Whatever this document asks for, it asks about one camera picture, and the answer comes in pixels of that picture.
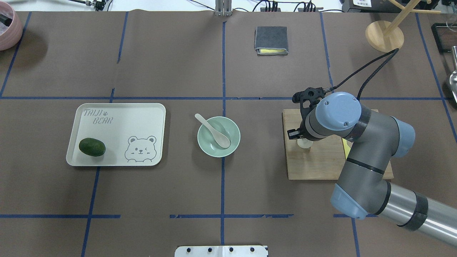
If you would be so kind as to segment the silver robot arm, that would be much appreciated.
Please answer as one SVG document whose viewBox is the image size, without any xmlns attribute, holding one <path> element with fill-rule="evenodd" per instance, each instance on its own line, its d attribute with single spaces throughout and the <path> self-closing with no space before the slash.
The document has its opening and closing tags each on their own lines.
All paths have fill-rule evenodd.
<svg viewBox="0 0 457 257">
<path fill-rule="evenodd" d="M 413 127 L 372 111 L 350 93 L 332 90 L 309 87 L 295 93 L 292 102 L 300 105 L 302 121 L 298 129 L 287 131 L 291 140 L 320 141 L 336 135 L 352 142 L 331 204 L 351 218 L 374 214 L 455 247 L 455 208 L 383 178 L 391 158 L 405 156 L 413 146 Z"/>
</svg>

